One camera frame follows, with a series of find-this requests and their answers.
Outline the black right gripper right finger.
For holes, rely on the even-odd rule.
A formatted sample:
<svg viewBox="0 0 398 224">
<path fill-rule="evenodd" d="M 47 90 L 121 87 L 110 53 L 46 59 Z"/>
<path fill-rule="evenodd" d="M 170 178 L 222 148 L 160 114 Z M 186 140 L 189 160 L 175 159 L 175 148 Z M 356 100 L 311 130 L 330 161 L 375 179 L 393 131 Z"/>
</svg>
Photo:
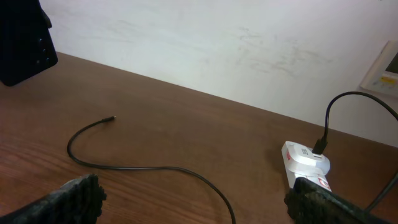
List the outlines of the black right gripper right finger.
<svg viewBox="0 0 398 224">
<path fill-rule="evenodd" d="M 284 203 L 295 224 L 389 224 L 304 177 L 295 180 Z"/>
</svg>

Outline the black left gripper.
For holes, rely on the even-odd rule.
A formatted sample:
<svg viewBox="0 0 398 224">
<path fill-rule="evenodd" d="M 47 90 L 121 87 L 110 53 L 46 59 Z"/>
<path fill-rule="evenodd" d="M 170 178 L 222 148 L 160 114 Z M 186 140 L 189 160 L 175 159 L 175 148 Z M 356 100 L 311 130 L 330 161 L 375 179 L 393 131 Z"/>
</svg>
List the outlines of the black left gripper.
<svg viewBox="0 0 398 224">
<path fill-rule="evenodd" d="M 39 0 L 1 0 L 1 82 L 14 86 L 58 62 Z"/>
</svg>

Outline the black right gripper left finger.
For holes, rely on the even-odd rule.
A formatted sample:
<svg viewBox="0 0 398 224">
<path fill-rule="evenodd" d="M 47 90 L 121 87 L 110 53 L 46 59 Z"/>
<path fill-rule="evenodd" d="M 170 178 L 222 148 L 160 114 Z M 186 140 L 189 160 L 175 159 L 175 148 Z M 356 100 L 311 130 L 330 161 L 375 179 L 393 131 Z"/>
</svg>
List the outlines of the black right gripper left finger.
<svg viewBox="0 0 398 224">
<path fill-rule="evenodd" d="M 106 197 L 98 176 L 84 175 L 2 216 L 1 224 L 96 224 Z"/>
</svg>

